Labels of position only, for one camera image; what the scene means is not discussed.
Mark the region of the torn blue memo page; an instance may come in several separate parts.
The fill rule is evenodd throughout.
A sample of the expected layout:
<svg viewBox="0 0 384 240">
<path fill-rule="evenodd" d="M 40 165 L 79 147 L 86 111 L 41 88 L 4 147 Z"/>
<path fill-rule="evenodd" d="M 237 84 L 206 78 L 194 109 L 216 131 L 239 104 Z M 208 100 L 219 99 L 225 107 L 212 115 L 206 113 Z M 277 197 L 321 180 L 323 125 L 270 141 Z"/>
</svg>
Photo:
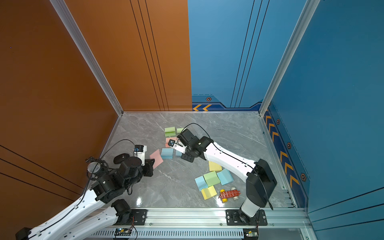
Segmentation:
<svg viewBox="0 0 384 240">
<path fill-rule="evenodd" d="M 176 151 L 176 154 L 175 154 L 175 155 L 176 155 L 177 157 L 181 157 L 182 154 L 183 154 L 182 152 Z"/>
</svg>

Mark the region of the pink fanned memo pad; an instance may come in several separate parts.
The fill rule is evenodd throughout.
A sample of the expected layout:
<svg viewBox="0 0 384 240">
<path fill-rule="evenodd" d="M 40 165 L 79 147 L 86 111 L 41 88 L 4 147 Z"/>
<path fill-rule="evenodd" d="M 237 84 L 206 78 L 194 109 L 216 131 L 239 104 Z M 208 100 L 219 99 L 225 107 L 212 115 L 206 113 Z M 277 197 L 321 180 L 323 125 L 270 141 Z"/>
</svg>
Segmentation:
<svg viewBox="0 0 384 240">
<path fill-rule="evenodd" d="M 177 140 L 176 137 L 166 138 L 166 148 L 173 148 Z"/>
</svg>

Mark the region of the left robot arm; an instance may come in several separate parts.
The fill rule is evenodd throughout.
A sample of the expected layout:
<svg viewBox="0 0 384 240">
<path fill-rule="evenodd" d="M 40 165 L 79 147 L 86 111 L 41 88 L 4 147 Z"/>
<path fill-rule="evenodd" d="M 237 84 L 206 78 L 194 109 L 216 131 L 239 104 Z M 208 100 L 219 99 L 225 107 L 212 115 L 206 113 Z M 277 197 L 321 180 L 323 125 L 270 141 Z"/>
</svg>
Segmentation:
<svg viewBox="0 0 384 240">
<path fill-rule="evenodd" d="M 112 226 L 144 225 L 147 211 L 132 210 L 119 197 L 142 177 L 153 176 L 154 159 L 124 160 L 117 170 L 104 173 L 84 194 L 60 213 L 34 228 L 23 228 L 17 240 L 83 240 Z"/>
</svg>

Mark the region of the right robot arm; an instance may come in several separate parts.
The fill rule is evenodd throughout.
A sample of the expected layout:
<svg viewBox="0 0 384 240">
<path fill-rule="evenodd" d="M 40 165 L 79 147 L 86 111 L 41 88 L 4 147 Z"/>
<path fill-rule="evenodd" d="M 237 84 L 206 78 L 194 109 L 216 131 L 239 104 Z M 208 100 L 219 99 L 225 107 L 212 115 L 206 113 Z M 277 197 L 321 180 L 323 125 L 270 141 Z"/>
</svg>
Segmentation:
<svg viewBox="0 0 384 240">
<path fill-rule="evenodd" d="M 187 128 L 170 140 L 168 145 L 182 153 L 182 159 L 193 162 L 195 158 L 216 163 L 235 174 L 246 184 L 246 197 L 234 220 L 245 226 L 257 226 L 262 217 L 261 208 L 270 206 L 269 199 L 277 186 L 277 180 L 263 159 L 253 161 L 240 157 L 219 146 L 210 137 L 198 138 Z"/>
</svg>

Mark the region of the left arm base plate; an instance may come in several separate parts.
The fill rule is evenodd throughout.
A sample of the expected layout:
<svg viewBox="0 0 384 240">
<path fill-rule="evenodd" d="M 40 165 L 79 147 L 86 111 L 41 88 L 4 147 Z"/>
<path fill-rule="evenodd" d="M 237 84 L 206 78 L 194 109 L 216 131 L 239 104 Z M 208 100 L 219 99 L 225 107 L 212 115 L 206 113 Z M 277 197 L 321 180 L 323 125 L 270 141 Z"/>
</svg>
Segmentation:
<svg viewBox="0 0 384 240">
<path fill-rule="evenodd" d="M 148 215 L 147 209 L 133 209 L 129 213 L 119 217 L 118 223 L 121 225 L 144 226 Z"/>
</svg>

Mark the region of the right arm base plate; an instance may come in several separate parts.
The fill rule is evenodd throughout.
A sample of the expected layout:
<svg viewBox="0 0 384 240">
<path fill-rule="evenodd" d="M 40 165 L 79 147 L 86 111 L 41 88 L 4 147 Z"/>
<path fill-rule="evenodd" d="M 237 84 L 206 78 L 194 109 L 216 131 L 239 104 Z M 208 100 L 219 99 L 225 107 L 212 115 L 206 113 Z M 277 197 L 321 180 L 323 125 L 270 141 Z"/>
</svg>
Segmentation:
<svg viewBox="0 0 384 240">
<path fill-rule="evenodd" d="M 257 210 L 253 217 L 249 217 L 241 210 L 226 210 L 228 226 L 267 226 L 268 221 L 264 210 Z"/>
</svg>

